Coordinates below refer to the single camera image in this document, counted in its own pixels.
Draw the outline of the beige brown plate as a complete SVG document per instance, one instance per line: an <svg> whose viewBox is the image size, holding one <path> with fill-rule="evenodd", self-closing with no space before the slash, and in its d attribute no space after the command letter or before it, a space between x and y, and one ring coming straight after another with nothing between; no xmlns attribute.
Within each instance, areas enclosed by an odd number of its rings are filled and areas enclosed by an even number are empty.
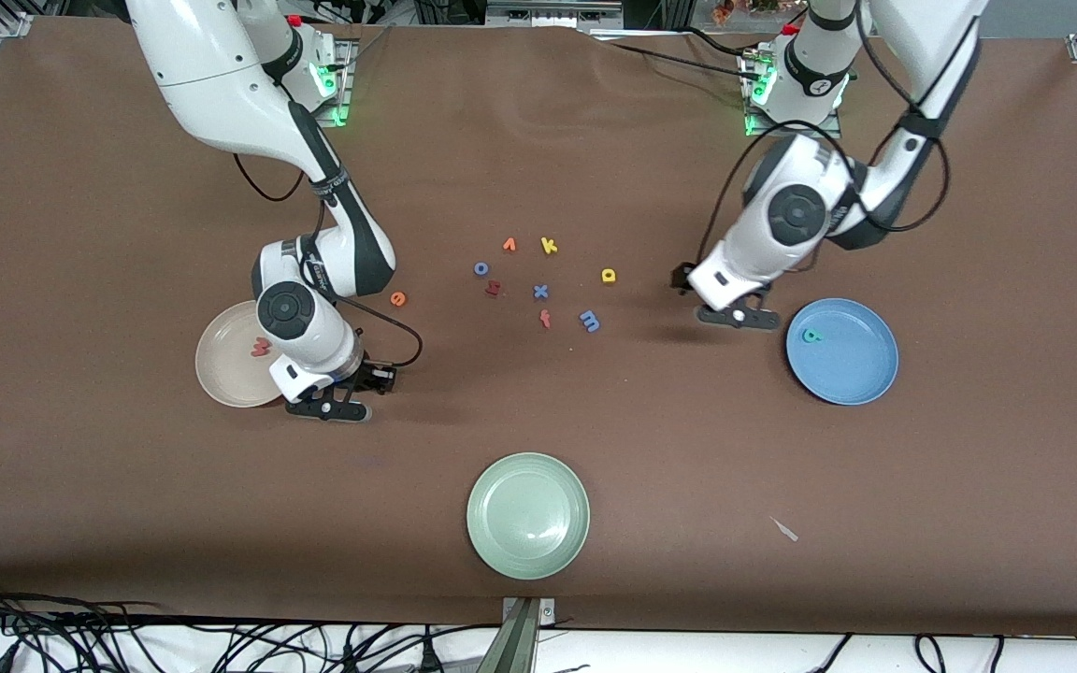
<svg viewBox="0 0 1077 673"><path fill-rule="evenodd" d="M207 395L228 408L260 408L283 401L269 367L283 353L272 341L272 353L251 357L257 337L266 334L257 318L257 302L242 302L210 321L198 339L194 365Z"/></svg>

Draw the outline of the blue plate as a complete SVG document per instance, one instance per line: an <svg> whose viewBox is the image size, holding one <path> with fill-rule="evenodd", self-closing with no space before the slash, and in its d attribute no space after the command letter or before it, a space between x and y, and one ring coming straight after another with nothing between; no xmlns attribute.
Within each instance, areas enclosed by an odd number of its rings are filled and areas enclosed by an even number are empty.
<svg viewBox="0 0 1077 673"><path fill-rule="evenodd" d="M805 342L802 332L824 333ZM824 298L792 318L783 341L792 375L819 399L861 406L880 399L893 385L900 351L889 324L858 302Z"/></svg>

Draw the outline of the pale green plate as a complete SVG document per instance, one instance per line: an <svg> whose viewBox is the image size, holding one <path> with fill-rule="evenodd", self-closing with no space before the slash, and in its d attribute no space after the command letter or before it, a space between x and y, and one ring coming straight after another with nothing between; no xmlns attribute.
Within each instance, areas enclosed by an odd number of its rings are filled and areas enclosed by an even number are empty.
<svg viewBox="0 0 1077 673"><path fill-rule="evenodd" d="M482 469L467 497L467 536L513 580L551 578L581 553L591 508L581 477L556 457L517 452Z"/></svg>

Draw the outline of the brown table cover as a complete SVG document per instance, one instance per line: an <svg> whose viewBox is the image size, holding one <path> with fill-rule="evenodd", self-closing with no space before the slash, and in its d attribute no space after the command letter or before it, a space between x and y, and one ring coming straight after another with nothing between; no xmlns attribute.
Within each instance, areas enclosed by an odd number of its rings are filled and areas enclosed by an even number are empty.
<svg viewBox="0 0 1077 673"><path fill-rule="evenodd" d="M394 27L355 85L332 140L424 353L342 424L226 408L195 375L258 250L312 229L311 192L268 204L184 134L124 22L5 42L1 592L311 621L490 623L531 594L581 629L1077 632L1063 43L983 43L931 222L777 282L786 318L835 295L889 322L900 370L859 408L800 388L782 333L701 324L669 288L749 142L718 74L569 29ZM551 578L505 578L467 536L473 485L517 452L589 497Z"/></svg>

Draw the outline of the grey metal frame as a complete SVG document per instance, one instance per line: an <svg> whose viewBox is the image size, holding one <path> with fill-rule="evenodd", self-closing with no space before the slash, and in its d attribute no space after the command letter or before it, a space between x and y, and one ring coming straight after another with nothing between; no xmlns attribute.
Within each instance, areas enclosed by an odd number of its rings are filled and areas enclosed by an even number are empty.
<svg viewBox="0 0 1077 673"><path fill-rule="evenodd" d="M484 25L491 27L572 27L623 30L620 0L486 0Z"/></svg>

